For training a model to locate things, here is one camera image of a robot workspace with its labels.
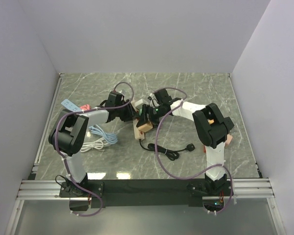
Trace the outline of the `pink triangular socket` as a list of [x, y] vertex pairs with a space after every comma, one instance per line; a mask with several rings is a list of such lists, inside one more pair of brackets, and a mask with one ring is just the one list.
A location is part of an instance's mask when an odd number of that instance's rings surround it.
[[83, 111], [87, 111], [87, 110], [90, 110], [91, 107], [90, 107], [89, 104], [85, 104], [85, 105], [83, 105], [83, 106], [80, 106], [80, 109], [83, 110]]

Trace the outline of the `light blue power strip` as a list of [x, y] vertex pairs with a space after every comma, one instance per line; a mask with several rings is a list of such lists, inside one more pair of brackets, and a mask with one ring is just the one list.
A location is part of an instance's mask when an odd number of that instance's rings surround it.
[[66, 108], [66, 109], [68, 109], [68, 110], [70, 110], [70, 111], [72, 111], [72, 112], [80, 112], [80, 111], [81, 111], [81, 108], [80, 108], [80, 107], [78, 107], [76, 104], [74, 104], [73, 102], [71, 102], [71, 101], [68, 100], [68, 99], [63, 100], [63, 101], [61, 102], [61, 105], [62, 105], [64, 108]]

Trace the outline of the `yellow plug adapter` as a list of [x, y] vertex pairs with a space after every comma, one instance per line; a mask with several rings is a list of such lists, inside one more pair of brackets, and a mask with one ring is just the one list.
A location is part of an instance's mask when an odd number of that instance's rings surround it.
[[211, 125], [211, 124], [213, 124], [214, 123], [214, 120], [212, 119], [212, 120], [208, 120], [208, 123]]

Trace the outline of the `pink plug adapter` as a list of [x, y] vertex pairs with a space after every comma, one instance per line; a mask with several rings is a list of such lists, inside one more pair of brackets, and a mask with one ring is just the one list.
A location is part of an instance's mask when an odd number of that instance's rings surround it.
[[225, 147], [228, 147], [230, 145], [230, 143], [232, 142], [233, 136], [228, 134], [226, 141], [225, 141]]

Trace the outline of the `beige cube socket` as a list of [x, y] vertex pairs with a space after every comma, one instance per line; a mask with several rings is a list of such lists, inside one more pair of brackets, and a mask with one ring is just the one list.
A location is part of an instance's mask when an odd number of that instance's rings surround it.
[[142, 133], [146, 133], [152, 129], [153, 129], [153, 125], [150, 121], [138, 127], [138, 130]]

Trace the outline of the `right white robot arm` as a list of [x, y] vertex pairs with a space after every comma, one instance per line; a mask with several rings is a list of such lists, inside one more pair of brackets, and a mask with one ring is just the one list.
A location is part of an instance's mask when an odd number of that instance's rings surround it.
[[215, 103], [199, 105], [187, 102], [185, 98], [172, 98], [167, 88], [153, 92], [150, 99], [155, 99], [156, 106], [143, 99], [135, 102], [138, 109], [139, 118], [136, 124], [138, 131], [146, 133], [156, 128], [156, 134], [164, 120], [169, 116], [176, 116], [194, 122], [199, 140], [205, 146], [206, 166], [205, 191], [210, 195], [216, 195], [222, 190], [229, 176], [225, 168], [225, 145], [227, 136], [233, 129], [234, 124], [229, 117], [224, 117], [219, 107]]

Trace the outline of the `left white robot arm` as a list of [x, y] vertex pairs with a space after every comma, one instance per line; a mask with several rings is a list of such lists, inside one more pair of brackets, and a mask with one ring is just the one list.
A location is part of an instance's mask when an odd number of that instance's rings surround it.
[[90, 110], [71, 111], [63, 109], [48, 137], [48, 142], [58, 151], [64, 162], [67, 178], [74, 181], [70, 190], [76, 196], [84, 196], [88, 191], [87, 173], [81, 159], [81, 148], [89, 127], [104, 124], [120, 118], [123, 122], [131, 121], [136, 116], [132, 99], [111, 91], [108, 99]]

